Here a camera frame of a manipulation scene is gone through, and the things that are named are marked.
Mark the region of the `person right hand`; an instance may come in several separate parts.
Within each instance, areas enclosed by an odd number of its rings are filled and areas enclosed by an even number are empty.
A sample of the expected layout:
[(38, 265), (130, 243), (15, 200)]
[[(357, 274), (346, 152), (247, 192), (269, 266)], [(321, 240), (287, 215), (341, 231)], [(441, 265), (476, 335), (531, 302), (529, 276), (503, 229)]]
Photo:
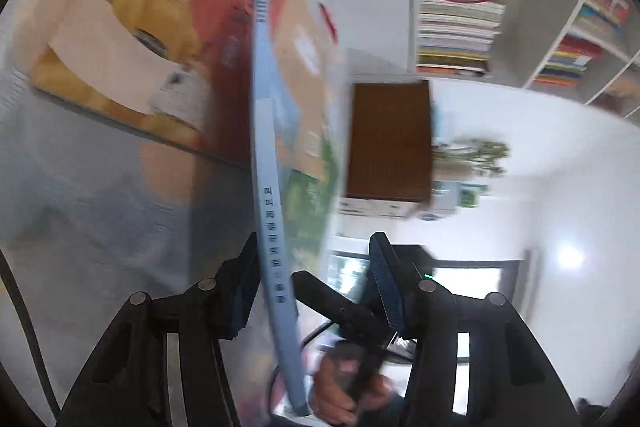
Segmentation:
[(397, 393), (390, 380), (375, 373), (358, 399), (348, 392), (358, 376), (363, 349), (345, 340), (323, 355), (312, 377), (309, 405), (315, 417), (331, 426), (357, 426), (367, 413), (381, 413)]

